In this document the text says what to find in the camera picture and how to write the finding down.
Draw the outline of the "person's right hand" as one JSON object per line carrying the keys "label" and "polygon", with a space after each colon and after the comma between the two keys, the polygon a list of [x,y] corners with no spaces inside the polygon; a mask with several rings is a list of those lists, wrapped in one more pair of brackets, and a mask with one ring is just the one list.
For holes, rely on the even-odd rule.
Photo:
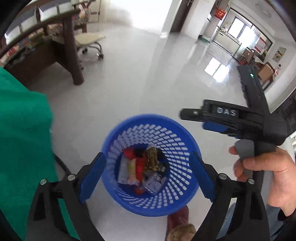
{"label": "person's right hand", "polygon": [[247,181],[248,177],[243,173],[244,169],[273,172],[268,204],[280,208],[287,217],[294,213],[295,163],[287,151],[276,148],[274,152],[263,153],[243,161],[237,160],[233,170],[238,181]]}

